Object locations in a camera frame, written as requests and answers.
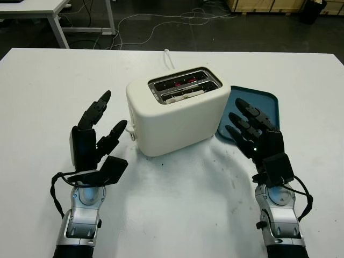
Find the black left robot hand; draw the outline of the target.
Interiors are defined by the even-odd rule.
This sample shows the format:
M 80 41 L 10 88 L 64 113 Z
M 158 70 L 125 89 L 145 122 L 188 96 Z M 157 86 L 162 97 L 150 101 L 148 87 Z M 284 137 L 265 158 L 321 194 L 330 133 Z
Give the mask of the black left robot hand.
M 70 133 L 70 150 L 73 166 L 77 172 L 94 170 L 101 159 L 109 155 L 119 144 L 119 137 L 127 126 L 127 120 L 121 120 L 107 136 L 96 139 L 93 126 L 103 116 L 111 97 L 111 91 L 106 91 L 99 100 L 92 102 L 83 113 L 77 125 Z

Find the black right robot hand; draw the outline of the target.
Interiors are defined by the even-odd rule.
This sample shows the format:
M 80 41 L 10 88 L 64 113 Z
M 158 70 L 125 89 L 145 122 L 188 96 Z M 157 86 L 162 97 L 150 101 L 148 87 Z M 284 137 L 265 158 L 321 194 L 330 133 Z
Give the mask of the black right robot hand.
M 246 119 L 231 112 L 228 117 L 233 126 L 225 128 L 241 152 L 252 159 L 257 172 L 264 173 L 263 160 L 284 152 L 282 133 L 265 113 L 245 100 L 237 98 L 235 105 Z

